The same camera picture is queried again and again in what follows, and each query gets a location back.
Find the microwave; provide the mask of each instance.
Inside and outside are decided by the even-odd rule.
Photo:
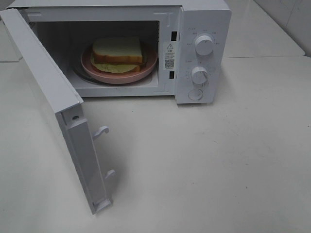
[[[213,101],[231,11],[223,0],[16,0],[1,11],[32,86],[56,117],[94,214],[112,200],[93,141],[83,98],[175,96],[178,104]],[[81,56],[97,38],[135,36],[155,52],[155,65],[132,83],[103,83]]]

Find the table surface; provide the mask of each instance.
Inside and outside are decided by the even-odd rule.
[[[311,229],[311,60],[223,59],[213,104],[85,99],[114,205],[90,213],[61,134],[20,63],[0,63],[2,232],[274,232]]]
[[[224,58],[303,56],[304,51],[253,1],[226,0],[232,10]],[[18,61],[0,23],[0,62]]]

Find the pink plate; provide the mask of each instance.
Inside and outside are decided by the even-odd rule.
[[[145,50],[147,54],[147,63],[141,68],[140,72],[128,71],[122,74],[99,72],[95,70],[91,64],[91,48],[92,47],[88,47],[81,55],[82,67],[89,76],[103,83],[125,84],[138,81],[151,73],[157,61],[156,52],[150,46],[142,44],[142,49]]]

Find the power knob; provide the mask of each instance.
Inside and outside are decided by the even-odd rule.
[[[201,35],[194,41],[195,51],[201,56],[209,55],[214,48],[215,40],[212,36]]]
[[[191,71],[191,78],[195,84],[203,84],[208,80],[207,70],[204,67],[195,67]]]

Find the open microwave door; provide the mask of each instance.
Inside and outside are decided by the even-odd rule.
[[[104,185],[93,140],[108,132],[101,127],[93,135],[81,104],[83,100],[50,57],[28,23],[16,9],[0,12],[9,36],[32,72],[36,84],[51,106],[92,213],[111,204]]]

